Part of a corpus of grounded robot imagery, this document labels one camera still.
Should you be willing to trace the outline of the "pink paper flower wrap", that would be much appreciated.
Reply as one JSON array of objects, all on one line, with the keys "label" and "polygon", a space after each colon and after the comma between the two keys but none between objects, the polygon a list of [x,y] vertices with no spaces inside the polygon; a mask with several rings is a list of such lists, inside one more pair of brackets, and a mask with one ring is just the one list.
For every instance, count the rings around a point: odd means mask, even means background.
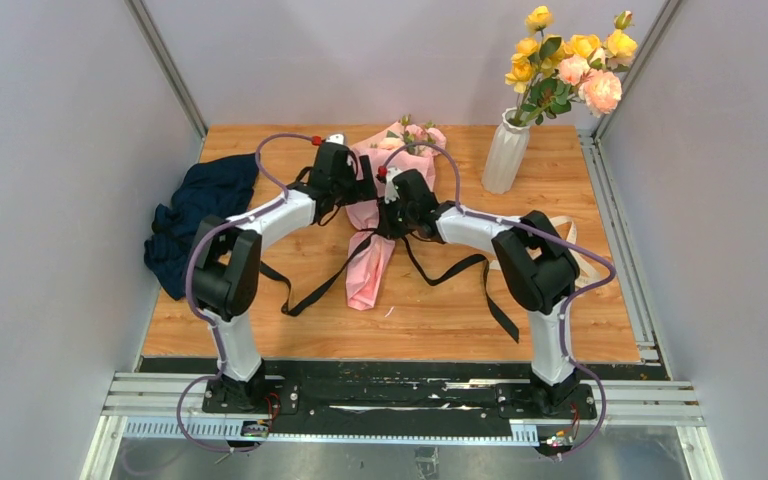
[{"label": "pink paper flower wrap", "polygon": [[[352,145],[352,150],[356,154],[369,156],[373,170],[377,170],[389,154],[394,151],[370,147],[372,142],[382,137],[385,130]],[[434,157],[415,156],[405,150],[396,155],[390,165],[401,170],[418,170],[425,178],[429,188],[433,189],[436,181]],[[362,229],[377,227],[376,202],[368,201],[350,205],[347,207],[347,216],[351,225],[357,230],[349,240],[349,251],[351,252],[366,237],[366,233],[363,233]],[[372,240],[368,250],[350,261],[346,271],[346,296],[349,307],[356,310],[369,310],[375,306],[381,280],[394,248],[395,242],[393,240],[376,237]]]}]

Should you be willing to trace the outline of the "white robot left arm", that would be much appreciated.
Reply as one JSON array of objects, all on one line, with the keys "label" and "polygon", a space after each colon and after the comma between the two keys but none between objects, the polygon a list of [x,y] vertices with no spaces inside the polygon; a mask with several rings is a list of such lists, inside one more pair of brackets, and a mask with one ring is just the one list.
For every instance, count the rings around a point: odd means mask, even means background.
[{"label": "white robot left arm", "polygon": [[317,147],[312,166],[281,184],[273,200],[237,216],[202,220],[185,271],[187,301],[208,323],[218,353],[218,371],[206,390],[243,413],[258,411],[273,397],[250,321],[262,253],[341,207],[378,196],[368,156],[339,135],[310,141]]}]

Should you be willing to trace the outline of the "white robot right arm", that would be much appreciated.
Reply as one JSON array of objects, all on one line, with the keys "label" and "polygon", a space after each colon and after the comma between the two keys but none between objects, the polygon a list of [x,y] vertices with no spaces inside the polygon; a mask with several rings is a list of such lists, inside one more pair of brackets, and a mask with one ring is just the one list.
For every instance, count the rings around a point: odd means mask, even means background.
[{"label": "white robot right arm", "polygon": [[440,203],[415,169],[381,167],[377,179],[384,186],[379,225],[388,236],[414,234],[425,241],[468,246],[479,250],[479,261],[494,255],[511,297],[528,315],[534,352],[532,406],[544,417],[561,414],[579,384],[563,303],[575,291],[580,268],[570,250],[558,244],[548,217],[539,211],[520,218],[493,217],[452,201]]}]

